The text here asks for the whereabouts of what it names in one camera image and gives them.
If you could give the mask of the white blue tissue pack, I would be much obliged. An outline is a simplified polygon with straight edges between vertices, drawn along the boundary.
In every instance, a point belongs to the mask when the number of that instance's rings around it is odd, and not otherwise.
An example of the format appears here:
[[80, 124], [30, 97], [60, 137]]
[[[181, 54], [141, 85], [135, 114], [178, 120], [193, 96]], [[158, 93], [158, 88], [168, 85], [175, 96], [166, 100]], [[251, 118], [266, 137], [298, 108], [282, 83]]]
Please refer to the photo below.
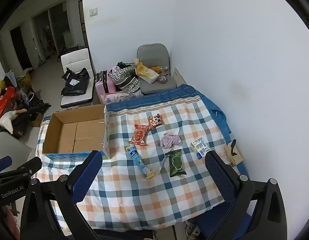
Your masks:
[[198, 138], [191, 143], [191, 148], [195, 152], [197, 158], [202, 159], [211, 149], [202, 138]]

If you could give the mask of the green snack packet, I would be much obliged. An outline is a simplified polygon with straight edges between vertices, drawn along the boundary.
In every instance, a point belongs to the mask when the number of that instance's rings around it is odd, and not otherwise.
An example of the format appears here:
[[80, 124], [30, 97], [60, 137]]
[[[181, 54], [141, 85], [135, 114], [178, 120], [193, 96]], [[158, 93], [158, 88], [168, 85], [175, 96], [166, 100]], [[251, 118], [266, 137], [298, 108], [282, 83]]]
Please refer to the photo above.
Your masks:
[[186, 175], [182, 161], [182, 150], [170, 151], [165, 155], [169, 158], [170, 178]]

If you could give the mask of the lilac cloth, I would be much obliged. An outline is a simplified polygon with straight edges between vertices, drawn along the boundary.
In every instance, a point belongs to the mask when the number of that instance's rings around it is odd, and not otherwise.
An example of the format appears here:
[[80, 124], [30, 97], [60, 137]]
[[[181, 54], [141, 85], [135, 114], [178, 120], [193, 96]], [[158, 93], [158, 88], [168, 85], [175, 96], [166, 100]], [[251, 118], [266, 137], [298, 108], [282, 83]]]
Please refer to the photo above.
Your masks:
[[160, 140], [160, 146], [163, 149], [173, 148], [173, 146], [180, 146], [182, 144], [182, 140], [177, 134], [165, 133]]

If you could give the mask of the blue tube packet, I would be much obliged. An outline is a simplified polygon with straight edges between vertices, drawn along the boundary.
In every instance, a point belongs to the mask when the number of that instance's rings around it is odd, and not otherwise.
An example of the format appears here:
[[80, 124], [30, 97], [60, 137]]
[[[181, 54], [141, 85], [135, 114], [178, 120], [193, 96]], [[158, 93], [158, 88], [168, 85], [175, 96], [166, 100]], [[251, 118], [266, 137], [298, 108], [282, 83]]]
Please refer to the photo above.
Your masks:
[[145, 179], [150, 179], [150, 178], [154, 177], [155, 173], [144, 164], [141, 155], [138, 153], [138, 151], [137, 151], [137, 149], [134, 145], [127, 147], [126, 151], [132, 157], [132, 159], [137, 164], [139, 169], [142, 171]]

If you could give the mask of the red snack packet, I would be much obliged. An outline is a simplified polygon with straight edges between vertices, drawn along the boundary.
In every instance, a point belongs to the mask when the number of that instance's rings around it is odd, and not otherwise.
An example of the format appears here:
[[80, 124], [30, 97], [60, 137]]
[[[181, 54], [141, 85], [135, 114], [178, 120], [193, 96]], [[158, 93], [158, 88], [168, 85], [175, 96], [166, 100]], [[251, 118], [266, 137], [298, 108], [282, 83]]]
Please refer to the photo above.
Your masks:
[[149, 131], [149, 126], [147, 125], [135, 125], [135, 131], [133, 133], [132, 139], [129, 141], [130, 144], [133, 145], [141, 145], [146, 146], [146, 136]]

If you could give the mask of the panda snack packet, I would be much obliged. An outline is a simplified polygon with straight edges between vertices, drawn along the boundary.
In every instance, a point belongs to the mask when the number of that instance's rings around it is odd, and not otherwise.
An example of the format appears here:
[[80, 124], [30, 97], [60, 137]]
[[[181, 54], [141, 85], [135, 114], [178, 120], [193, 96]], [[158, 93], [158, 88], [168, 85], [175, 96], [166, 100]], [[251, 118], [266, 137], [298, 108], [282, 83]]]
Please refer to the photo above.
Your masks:
[[156, 114], [154, 116], [149, 116], [148, 117], [148, 128], [149, 130], [155, 129], [157, 126], [160, 126], [163, 124], [163, 121], [161, 119], [160, 114]]

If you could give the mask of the beige cloth with black clip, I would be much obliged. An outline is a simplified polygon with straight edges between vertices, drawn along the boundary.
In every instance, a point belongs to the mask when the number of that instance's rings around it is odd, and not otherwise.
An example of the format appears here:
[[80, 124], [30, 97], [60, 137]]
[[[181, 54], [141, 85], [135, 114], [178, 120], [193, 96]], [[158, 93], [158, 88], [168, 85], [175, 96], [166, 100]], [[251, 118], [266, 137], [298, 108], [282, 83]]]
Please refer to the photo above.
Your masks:
[[234, 139], [231, 143], [225, 145], [224, 152], [232, 164], [238, 165], [242, 163], [243, 158], [236, 147], [236, 139]]

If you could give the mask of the white goose plush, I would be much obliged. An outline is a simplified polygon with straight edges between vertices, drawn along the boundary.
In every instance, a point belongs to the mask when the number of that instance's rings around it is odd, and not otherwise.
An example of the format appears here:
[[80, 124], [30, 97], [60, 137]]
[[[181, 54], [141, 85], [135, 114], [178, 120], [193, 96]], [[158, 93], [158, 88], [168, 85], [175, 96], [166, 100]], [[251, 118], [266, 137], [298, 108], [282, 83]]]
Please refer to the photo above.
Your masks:
[[0, 128], [6, 129], [10, 134], [13, 134], [12, 121], [14, 121], [19, 114], [26, 113], [25, 108], [15, 111], [8, 111], [0, 118]]

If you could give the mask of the open cardboard box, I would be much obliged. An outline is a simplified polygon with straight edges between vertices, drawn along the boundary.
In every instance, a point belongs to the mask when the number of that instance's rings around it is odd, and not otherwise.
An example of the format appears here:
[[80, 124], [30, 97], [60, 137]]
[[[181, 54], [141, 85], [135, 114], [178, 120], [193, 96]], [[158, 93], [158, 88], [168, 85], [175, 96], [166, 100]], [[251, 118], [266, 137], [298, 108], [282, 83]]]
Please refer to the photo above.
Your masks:
[[92, 105], [52, 114], [42, 154], [52, 161], [84, 160], [93, 150], [102, 152], [106, 127], [105, 106]]

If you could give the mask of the plaid checkered blanket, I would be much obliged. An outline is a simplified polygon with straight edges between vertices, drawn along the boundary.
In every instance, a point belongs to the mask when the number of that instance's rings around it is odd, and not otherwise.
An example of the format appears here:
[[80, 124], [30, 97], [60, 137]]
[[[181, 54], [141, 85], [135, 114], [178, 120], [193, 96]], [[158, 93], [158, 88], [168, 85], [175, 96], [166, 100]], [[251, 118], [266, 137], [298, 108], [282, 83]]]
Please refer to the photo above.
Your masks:
[[[144, 164], [154, 172], [145, 179], [126, 151], [133, 145], [135, 125], [147, 125], [148, 117], [160, 114], [163, 124], [149, 130], [146, 146], [134, 145]], [[42, 154], [42, 144], [51, 116], [40, 127], [36, 155], [42, 168], [35, 174], [41, 182], [70, 174], [80, 161], [52, 161]], [[221, 109], [189, 85], [165, 92], [105, 105], [106, 127], [103, 164], [84, 200], [77, 204], [91, 227], [114, 231], [162, 229], [214, 209], [224, 202], [215, 182], [198, 159], [191, 143], [202, 138], [224, 162], [230, 129]], [[180, 146], [163, 149], [165, 133], [177, 134]], [[170, 178], [166, 153], [182, 150], [186, 175]]]

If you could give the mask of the red plastic bag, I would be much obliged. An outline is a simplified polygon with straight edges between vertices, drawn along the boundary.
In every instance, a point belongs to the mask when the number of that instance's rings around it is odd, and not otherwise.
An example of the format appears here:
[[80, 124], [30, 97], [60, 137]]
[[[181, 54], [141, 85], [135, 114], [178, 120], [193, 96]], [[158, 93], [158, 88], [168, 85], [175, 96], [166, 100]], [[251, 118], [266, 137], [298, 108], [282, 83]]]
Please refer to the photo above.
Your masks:
[[6, 107], [11, 103], [12, 99], [16, 98], [16, 90], [14, 87], [8, 87], [5, 93], [0, 96], [0, 117]]

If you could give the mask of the floral pink pillow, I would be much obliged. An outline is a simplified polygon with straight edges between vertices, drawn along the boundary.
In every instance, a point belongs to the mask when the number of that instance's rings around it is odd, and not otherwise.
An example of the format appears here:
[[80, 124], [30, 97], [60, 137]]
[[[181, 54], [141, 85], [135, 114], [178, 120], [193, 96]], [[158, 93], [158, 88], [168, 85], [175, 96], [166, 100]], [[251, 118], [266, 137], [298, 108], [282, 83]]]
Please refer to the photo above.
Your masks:
[[104, 105], [108, 105], [110, 103], [116, 103], [116, 102], [131, 100], [135, 98], [140, 98], [141, 96], [143, 96], [143, 93], [140, 90], [138, 90], [137, 92], [132, 93], [132, 94], [125, 93], [125, 92], [116, 92], [112, 94], [101, 94], [99, 98]]

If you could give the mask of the black plastic bag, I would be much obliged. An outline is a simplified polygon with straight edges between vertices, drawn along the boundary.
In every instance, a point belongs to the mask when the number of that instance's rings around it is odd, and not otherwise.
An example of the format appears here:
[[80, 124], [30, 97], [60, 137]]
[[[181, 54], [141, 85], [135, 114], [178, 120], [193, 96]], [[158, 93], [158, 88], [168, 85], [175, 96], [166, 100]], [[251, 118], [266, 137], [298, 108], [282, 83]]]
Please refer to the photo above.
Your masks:
[[62, 78], [65, 81], [65, 86], [61, 91], [62, 96], [79, 96], [86, 93], [90, 82], [90, 75], [86, 68], [82, 68], [78, 73], [67, 68]]

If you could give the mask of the pink suitcase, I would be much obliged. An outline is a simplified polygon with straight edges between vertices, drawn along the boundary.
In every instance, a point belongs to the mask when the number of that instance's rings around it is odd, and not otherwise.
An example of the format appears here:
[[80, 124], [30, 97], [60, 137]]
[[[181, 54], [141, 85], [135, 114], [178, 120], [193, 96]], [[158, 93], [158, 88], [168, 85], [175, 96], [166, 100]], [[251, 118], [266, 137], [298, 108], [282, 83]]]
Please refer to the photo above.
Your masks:
[[101, 103], [107, 103], [107, 96], [114, 94], [117, 89], [114, 82], [108, 76], [107, 70], [102, 70], [95, 75], [95, 89]]

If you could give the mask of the tape roll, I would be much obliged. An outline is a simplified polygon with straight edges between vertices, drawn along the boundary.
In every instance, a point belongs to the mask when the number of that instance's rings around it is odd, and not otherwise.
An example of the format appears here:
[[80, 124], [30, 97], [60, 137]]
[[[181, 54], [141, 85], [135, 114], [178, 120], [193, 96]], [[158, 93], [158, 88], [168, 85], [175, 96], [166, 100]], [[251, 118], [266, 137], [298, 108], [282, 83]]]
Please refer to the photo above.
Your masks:
[[160, 75], [160, 76], [158, 77], [157, 81], [158, 81], [158, 83], [160, 83], [160, 84], [165, 84], [165, 83], [167, 83], [168, 79], [167, 79], [167, 77], [166, 77], [165, 75]]

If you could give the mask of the white padded chair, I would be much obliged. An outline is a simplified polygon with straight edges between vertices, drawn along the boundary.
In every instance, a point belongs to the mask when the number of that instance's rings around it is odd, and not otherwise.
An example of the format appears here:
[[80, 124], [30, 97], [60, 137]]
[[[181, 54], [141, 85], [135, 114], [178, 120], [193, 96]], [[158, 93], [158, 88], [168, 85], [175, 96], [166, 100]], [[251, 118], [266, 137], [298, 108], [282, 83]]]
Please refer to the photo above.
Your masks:
[[61, 56], [65, 86], [61, 91], [61, 108], [91, 103], [94, 93], [94, 72], [87, 48]]

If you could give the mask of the white box with yellow bag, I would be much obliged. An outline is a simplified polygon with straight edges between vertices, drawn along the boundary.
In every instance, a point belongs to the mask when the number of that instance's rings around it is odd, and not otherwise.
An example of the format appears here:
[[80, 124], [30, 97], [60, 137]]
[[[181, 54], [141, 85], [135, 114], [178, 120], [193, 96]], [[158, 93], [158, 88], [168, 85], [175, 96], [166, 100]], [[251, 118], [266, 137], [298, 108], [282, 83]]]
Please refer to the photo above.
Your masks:
[[134, 59], [135, 62], [135, 72], [138, 77], [140, 77], [145, 82], [152, 84], [158, 80], [159, 74], [154, 70], [145, 66], [139, 59]]

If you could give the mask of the patterned tote bag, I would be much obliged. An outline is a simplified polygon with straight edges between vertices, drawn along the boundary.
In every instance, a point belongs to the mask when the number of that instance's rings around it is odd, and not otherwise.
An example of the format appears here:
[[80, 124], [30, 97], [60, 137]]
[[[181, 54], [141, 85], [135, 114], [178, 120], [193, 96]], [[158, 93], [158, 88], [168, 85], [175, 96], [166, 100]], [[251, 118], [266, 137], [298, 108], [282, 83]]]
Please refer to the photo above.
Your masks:
[[128, 94], [137, 92], [141, 87], [134, 64], [117, 70], [116, 72], [111, 71], [108, 77], [119, 89]]

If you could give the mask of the grey folding chair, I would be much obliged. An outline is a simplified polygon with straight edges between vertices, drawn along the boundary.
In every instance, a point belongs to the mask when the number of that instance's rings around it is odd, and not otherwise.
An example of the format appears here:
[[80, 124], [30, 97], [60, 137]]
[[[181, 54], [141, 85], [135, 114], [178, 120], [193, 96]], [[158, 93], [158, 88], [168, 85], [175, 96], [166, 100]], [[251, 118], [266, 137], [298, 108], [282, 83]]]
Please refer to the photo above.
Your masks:
[[137, 58], [145, 66], [152, 70], [156, 69], [159, 75], [165, 75], [168, 79], [165, 84], [160, 84], [158, 81], [149, 84], [140, 78], [143, 94], [154, 94], [177, 87], [170, 73], [170, 56], [165, 45], [161, 43], [144, 44], [137, 49]]

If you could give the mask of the white board against wall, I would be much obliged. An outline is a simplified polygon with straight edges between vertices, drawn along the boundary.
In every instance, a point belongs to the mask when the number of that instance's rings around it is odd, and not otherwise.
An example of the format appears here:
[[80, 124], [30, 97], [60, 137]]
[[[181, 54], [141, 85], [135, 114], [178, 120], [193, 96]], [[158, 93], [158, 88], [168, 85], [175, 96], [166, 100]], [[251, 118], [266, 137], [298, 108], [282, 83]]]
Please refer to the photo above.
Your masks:
[[174, 79], [177, 87], [179, 87], [183, 84], [186, 84], [186, 81], [184, 80], [184, 78], [182, 77], [182, 75], [180, 74], [180, 72], [178, 71], [177, 68], [174, 68], [174, 70], [173, 70], [173, 79]]

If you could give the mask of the wall switch plate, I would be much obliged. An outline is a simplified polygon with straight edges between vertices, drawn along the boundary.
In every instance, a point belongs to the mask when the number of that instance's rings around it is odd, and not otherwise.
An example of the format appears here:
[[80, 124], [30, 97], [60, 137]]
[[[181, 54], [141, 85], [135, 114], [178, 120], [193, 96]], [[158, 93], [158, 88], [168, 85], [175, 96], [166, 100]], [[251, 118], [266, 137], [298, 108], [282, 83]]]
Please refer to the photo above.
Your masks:
[[90, 17], [97, 16], [98, 15], [98, 9], [97, 8], [89, 9], [89, 15], [90, 15]]

